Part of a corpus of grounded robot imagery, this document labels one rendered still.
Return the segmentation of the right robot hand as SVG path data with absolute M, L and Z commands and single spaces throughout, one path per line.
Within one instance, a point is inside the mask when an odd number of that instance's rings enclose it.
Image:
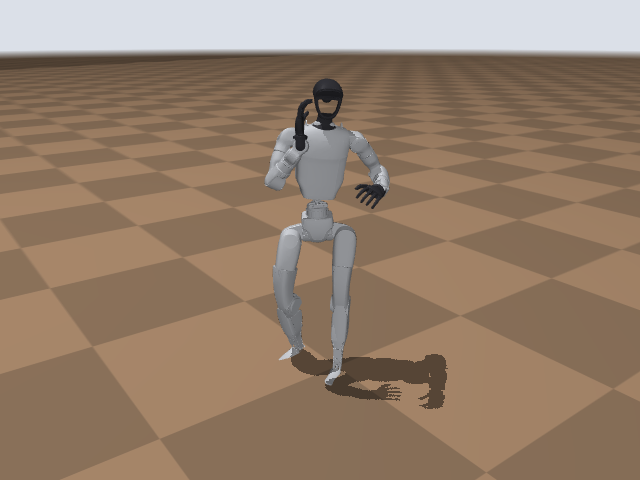
M 298 151 L 303 151 L 305 149 L 305 140 L 307 140 L 307 135 L 304 135 L 304 121 L 309 114 L 309 111 L 304 113 L 304 109 L 308 104 L 311 104 L 312 99 L 306 99 L 302 103 L 300 103 L 298 108 L 298 113 L 295 121 L 295 134 L 293 139 L 295 139 L 296 149 Z

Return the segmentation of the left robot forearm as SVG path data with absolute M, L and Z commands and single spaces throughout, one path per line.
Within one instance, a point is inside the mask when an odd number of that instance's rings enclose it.
M 381 169 L 382 169 L 382 172 L 376 174 L 376 176 L 374 177 L 373 184 L 380 184 L 384 188 L 384 191 L 386 191 L 385 193 L 386 195 L 387 192 L 389 191 L 390 179 L 389 179 L 388 171 L 386 170 L 386 168 L 381 165 Z

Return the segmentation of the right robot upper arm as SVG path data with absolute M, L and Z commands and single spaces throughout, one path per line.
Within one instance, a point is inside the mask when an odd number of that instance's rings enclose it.
M 293 139 L 294 135 L 296 135 L 295 128 L 286 128 L 279 134 L 271 156 L 269 171 L 276 165 L 276 163 L 279 163 L 287 150 L 293 147 L 293 143 L 295 142 L 295 139 Z M 284 187 L 285 183 L 286 179 L 281 179 L 277 176 L 265 186 L 278 191 Z

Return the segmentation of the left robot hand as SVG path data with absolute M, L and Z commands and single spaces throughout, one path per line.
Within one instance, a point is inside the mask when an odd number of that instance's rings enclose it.
M 385 195 L 386 191 L 384 191 L 384 188 L 380 185 L 380 184 L 373 184 L 371 185 L 367 185 L 367 184 L 360 184 L 357 185 L 355 187 L 356 190 L 359 190 L 363 188 L 356 196 L 356 198 L 359 198 L 361 194 L 363 194 L 364 192 L 367 192 L 364 197 L 361 199 L 361 203 L 364 202 L 364 200 L 371 195 L 370 199 L 368 200 L 368 202 L 366 203 L 366 206 L 368 206 L 370 204 L 370 202 L 376 198 L 376 201 L 374 202 L 374 204 L 372 205 L 371 209 L 373 209 L 377 203 L 380 201 L 380 199 Z

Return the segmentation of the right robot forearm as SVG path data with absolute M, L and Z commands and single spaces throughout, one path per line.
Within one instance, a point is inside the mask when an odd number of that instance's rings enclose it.
M 265 185 L 268 185 L 277 176 L 281 179 L 287 179 L 293 168 L 295 168 L 301 160 L 302 155 L 306 153 L 308 149 L 309 143 L 307 140 L 305 140 L 305 149 L 303 151 L 298 151 L 294 142 L 293 147 L 288 149 L 279 163 L 276 163 L 276 165 L 267 173 L 264 181 Z

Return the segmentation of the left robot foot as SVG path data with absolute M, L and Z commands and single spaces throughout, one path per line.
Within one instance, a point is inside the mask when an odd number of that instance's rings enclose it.
M 332 385 L 333 381 L 341 374 L 340 370 L 338 369 L 338 364 L 336 365 L 336 368 L 331 368 L 329 375 L 327 376 L 327 378 L 325 379 L 325 383 L 327 385 Z

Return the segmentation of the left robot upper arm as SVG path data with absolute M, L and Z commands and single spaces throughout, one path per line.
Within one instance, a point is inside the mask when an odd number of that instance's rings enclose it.
M 361 161 L 370 169 L 368 176 L 372 182 L 376 174 L 381 173 L 381 164 L 371 145 L 358 131 L 347 130 L 350 137 L 350 150 L 357 153 Z

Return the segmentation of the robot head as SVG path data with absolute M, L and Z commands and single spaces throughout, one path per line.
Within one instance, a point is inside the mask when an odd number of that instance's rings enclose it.
M 316 121 L 320 122 L 321 125 L 313 124 L 312 126 L 321 130 L 335 129 L 336 126 L 330 126 L 329 124 L 332 123 L 332 119 L 338 114 L 341 103 L 342 103 L 343 91 L 341 86 L 339 85 L 338 82 L 332 79 L 319 80 L 313 88 L 313 96 L 314 96 L 315 107 L 318 113 L 318 117 Z M 328 103 L 331 100 L 338 101 L 338 104 L 334 113 L 321 113 L 318 105 L 319 99 L 322 99 L 322 101 L 325 103 Z

